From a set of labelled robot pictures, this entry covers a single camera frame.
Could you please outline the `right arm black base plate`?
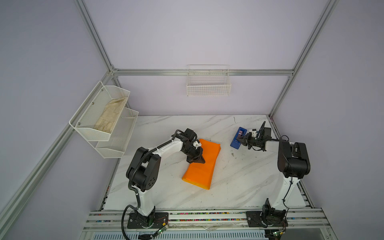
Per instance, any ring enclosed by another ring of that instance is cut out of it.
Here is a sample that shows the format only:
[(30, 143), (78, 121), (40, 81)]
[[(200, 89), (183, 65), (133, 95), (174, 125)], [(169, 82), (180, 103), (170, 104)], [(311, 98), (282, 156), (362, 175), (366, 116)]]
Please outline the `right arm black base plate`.
[(246, 219), (250, 228), (284, 227), (288, 224), (286, 214), (286, 210), (266, 214), (262, 211), (248, 211)]

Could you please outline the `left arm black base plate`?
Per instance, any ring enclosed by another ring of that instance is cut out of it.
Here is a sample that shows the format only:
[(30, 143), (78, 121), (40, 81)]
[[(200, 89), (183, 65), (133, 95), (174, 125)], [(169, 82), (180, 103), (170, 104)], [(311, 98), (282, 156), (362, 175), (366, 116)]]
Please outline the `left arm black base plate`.
[(142, 216), (137, 212), (132, 212), (129, 215), (126, 227), (128, 229), (159, 229), (169, 220), (169, 213), (155, 212), (149, 216)]

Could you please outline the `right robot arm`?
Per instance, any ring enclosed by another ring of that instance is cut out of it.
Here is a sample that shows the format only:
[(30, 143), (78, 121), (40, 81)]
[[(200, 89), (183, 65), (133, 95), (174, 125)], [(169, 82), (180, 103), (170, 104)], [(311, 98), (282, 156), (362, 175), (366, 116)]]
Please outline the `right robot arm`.
[(281, 173), (273, 194), (266, 199), (262, 210), (248, 211), (246, 216), (250, 227), (285, 227), (291, 209), (288, 200), (294, 187), (310, 173), (311, 165), (306, 144), (291, 143), (289, 138), (273, 138), (272, 129), (265, 124), (263, 122), (258, 130), (238, 128), (233, 139), (236, 149), (243, 145), (249, 150), (276, 153), (277, 167)]

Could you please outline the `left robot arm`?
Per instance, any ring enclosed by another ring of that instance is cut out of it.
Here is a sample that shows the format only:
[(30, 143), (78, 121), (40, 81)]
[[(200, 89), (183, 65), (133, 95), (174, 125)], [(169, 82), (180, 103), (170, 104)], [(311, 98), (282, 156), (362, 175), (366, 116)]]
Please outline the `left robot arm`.
[(137, 149), (127, 169), (126, 177), (129, 180), (128, 188), (135, 192), (137, 199), (137, 207), (134, 210), (140, 215), (148, 217), (155, 211), (150, 189), (157, 181), (161, 160), (178, 152), (186, 155), (189, 164), (206, 162), (198, 135), (191, 129), (176, 130), (169, 140), (154, 148)]

